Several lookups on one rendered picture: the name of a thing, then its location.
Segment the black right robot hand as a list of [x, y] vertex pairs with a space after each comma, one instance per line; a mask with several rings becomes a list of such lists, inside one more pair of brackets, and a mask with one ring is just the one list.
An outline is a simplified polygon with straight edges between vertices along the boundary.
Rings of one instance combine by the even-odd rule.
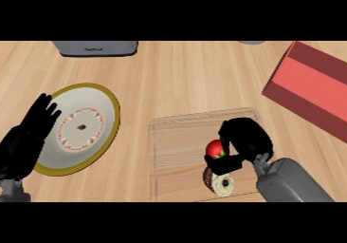
[[253, 162], [255, 156], [268, 154], [273, 156], [273, 143], [270, 137], [250, 118], [234, 118], [222, 121], [218, 131], [219, 141], [225, 155], [218, 159], [209, 159], [203, 155], [206, 167], [215, 175], [222, 175], [242, 168], [242, 162]]

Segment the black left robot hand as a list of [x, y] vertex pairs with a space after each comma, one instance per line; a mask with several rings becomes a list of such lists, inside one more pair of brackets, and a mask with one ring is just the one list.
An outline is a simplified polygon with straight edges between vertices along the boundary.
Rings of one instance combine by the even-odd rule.
[[32, 172], [44, 140], [61, 114], [51, 96], [39, 94], [23, 120], [0, 141], [0, 180], [23, 179]]

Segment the pale wooden cutting board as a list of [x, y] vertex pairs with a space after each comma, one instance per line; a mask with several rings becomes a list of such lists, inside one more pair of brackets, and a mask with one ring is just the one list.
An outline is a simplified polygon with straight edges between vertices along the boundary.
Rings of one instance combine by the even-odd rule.
[[234, 108], [159, 118], [149, 123], [149, 200], [184, 202], [262, 201], [255, 190], [252, 165], [243, 162], [231, 173], [230, 196], [216, 196], [203, 185], [203, 153], [208, 142], [218, 138], [222, 121], [247, 117], [261, 123], [253, 108]]

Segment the red cardboard box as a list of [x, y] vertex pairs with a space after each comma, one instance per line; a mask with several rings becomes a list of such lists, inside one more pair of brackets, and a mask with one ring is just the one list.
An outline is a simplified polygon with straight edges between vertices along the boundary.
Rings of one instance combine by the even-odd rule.
[[261, 94], [347, 143], [347, 63], [295, 41]]

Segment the white plate with gold rim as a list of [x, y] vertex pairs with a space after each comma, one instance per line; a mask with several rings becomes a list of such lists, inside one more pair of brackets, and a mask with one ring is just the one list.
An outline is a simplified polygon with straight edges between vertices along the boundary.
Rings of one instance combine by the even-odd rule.
[[119, 102], [100, 84], [82, 83], [51, 95], [61, 115], [47, 136], [35, 171], [51, 177], [86, 168], [106, 152], [119, 130]]

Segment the can with pale end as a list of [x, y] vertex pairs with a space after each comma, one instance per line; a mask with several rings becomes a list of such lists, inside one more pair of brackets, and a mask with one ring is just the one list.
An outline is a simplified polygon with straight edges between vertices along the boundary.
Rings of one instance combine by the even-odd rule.
[[203, 169], [202, 181], [208, 190], [216, 196], [228, 196], [234, 188], [234, 181], [231, 173], [215, 175], [209, 168]]

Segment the grey appliance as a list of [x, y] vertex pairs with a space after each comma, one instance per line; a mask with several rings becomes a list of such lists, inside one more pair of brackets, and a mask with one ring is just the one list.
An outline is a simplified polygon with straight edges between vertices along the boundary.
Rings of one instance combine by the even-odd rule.
[[116, 57], [137, 52], [137, 41], [54, 41], [64, 57]]

